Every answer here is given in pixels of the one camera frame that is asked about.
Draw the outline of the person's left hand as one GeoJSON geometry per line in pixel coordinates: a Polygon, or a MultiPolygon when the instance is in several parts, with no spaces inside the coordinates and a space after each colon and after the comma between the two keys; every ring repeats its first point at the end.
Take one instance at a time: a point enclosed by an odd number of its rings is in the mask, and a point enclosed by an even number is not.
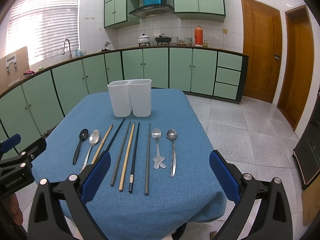
{"type": "Polygon", "coordinates": [[[16,194],[12,194],[9,198],[9,214],[12,218],[12,220],[15,222],[17,225],[22,225],[23,224],[23,213],[20,209],[19,202],[17,199],[16,194]]]}

